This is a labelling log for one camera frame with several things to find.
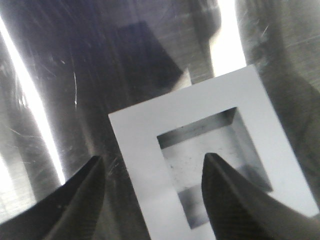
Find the white rectangular frame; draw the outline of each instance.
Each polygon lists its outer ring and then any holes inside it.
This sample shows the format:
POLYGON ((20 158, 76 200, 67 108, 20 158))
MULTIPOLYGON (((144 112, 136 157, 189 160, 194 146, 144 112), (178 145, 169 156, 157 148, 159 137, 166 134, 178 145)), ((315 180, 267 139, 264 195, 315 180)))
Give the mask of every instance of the white rectangular frame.
POLYGON ((269 195, 306 216, 319 213, 251 65, 109 114, 152 240, 215 239, 209 223, 190 229, 157 136, 234 107, 271 182, 269 195))

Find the brushed metal surface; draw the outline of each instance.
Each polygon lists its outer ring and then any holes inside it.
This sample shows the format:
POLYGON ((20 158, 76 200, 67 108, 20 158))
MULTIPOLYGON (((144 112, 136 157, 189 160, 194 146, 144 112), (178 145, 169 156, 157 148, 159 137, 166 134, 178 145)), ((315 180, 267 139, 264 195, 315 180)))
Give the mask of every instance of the brushed metal surface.
POLYGON ((320 203, 319 11, 317 0, 2 0, 0 222, 100 155, 95 238, 148 239, 108 113, 252 63, 320 203))

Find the reflective surface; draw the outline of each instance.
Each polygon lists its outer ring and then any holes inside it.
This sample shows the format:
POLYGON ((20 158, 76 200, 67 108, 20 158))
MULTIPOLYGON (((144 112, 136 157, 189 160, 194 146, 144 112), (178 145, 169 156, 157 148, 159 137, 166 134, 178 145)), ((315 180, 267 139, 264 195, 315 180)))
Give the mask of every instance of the reflective surface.
POLYGON ((148 239, 108 113, 251 63, 320 203, 319 13, 317 0, 2 0, 0 222, 100 155, 95 238, 148 239))

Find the scratched metal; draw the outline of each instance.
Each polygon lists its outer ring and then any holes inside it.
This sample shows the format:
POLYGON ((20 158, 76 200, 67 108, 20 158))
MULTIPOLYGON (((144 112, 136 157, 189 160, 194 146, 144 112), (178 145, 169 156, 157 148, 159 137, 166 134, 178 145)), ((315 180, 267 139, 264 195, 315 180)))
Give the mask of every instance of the scratched metal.
POLYGON ((251 63, 319 200, 319 12, 317 0, 0 0, 0 223, 100 155, 95 238, 149 239, 108 113, 251 63))

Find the square hole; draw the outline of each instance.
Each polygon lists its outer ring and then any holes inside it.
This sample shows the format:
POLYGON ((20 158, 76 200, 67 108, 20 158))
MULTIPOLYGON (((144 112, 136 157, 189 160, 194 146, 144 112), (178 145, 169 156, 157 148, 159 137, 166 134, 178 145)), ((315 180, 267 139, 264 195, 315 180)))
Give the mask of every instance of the square hole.
POLYGON ((236 107, 157 136, 187 222, 195 229, 209 221, 201 190, 206 153, 217 153, 266 192, 267 173, 236 107))

